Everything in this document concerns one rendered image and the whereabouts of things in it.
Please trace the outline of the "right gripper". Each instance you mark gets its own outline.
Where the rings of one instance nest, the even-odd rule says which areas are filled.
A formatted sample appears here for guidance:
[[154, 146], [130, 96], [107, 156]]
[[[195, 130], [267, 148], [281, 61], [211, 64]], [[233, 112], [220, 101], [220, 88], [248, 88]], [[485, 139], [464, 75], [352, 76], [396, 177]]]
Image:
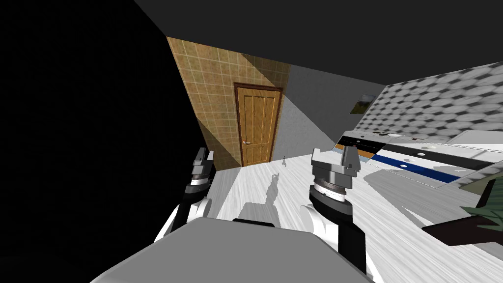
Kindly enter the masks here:
[[340, 165], [322, 162], [320, 157], [321, 150], [314, 148], [311, 165], [315, 184], [331, 190], [336, 190], [337, 187], [353, 188], [353, 178], [357, 177], [361, 169], [358, 149], [355, 146], [344, 146]]

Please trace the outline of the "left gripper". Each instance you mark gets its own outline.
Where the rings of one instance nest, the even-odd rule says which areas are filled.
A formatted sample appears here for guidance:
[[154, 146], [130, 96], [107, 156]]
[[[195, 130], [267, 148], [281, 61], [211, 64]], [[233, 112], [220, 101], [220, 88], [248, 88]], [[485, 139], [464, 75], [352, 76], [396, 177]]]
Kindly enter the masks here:
[[193, 162], [192, 182], [208, 178], [212, 180], [215, 176], [214, 151], [207, 152], [206, 147], [198, 150]]

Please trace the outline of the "brown wooden door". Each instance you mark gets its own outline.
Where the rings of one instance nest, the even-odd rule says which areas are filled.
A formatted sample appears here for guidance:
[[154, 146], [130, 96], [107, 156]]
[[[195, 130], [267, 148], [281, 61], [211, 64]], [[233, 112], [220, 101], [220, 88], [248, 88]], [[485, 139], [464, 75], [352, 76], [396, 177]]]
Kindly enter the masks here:
[[272, 160], [283, 88], [234, 83], [241, 165]]

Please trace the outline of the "white kitchen counter cabinets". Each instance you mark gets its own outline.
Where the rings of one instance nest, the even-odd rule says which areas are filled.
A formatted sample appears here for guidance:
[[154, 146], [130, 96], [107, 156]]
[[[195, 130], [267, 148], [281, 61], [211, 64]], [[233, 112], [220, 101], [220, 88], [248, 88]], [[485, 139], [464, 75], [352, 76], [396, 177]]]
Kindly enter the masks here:
[[467, 130], [448, 142], [385, 132], [344, 132], [333, 150], [434, 188], [463, 187], [503, 172], [503, 132]]

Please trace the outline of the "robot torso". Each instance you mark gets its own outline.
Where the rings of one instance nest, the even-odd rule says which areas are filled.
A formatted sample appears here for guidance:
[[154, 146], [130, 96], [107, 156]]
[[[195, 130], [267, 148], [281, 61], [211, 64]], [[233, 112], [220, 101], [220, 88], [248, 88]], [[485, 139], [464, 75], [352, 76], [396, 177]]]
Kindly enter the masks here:
[[91, 283], [373, 283], [303, 231], [197, 218]]

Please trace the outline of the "green plant in black pot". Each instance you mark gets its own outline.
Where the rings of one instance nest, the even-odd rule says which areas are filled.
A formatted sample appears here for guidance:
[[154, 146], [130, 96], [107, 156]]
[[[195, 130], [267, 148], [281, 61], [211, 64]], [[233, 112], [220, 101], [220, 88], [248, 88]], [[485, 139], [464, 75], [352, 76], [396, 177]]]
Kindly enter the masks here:
[[422, 227], [448, 246], [496, 242], [503, 246], [503, 173], [483, 181], [475, 207], [461, 207], [470, 216]]

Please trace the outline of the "dark framed wall picture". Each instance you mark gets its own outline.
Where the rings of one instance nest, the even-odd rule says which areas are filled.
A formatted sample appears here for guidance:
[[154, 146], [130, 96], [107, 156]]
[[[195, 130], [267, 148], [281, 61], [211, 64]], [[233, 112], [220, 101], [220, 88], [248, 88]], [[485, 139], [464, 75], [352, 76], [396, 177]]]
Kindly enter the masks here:
[[350, 114], [364, 114], [376, 99], [375, 95], [362, 94], [355, 103]]

